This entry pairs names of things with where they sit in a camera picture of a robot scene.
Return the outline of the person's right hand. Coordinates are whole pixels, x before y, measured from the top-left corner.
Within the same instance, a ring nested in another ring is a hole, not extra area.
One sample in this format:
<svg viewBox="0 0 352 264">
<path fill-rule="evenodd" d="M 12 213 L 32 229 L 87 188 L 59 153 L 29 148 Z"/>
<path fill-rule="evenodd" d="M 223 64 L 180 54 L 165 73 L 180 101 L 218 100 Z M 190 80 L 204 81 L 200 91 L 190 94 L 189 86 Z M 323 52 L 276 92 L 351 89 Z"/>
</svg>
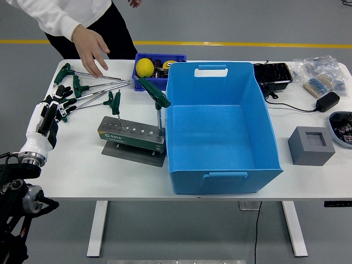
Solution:
<svg viewBox="0 0 352 264">
<path fill-rule="evenodd" d="M 102 78 L 103 74 L 96 65 L 96 61 L 104 70 L 108 70 L 108 66 L 102 56 L 102 53 L 110 53 L 110 50 L 104 42 L 102 36 L 79 24 L 74 29 L 71 40 L 74 43 L 82 65 L 87 72 L 94 78 Z"/>
</svg>

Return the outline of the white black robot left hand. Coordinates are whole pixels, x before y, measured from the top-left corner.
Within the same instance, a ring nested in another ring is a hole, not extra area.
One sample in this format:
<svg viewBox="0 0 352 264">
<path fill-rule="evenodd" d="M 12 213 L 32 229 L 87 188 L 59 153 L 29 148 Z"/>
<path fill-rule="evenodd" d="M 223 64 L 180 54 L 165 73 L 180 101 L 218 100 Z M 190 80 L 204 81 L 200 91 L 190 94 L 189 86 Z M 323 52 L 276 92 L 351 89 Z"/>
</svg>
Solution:
<svg viewBox="0 0 352 264">
<path fill-rule="evenodd" d="M 45 165 L 48 153 L 57 142 L 58 123 L 76 109 L 76 99 L 68 98 L 72 94 L 70 86 L 60 85 L 35 106 L 26 131 L 26 143 L 18 154 L 20 163 Z"/>
</svg>

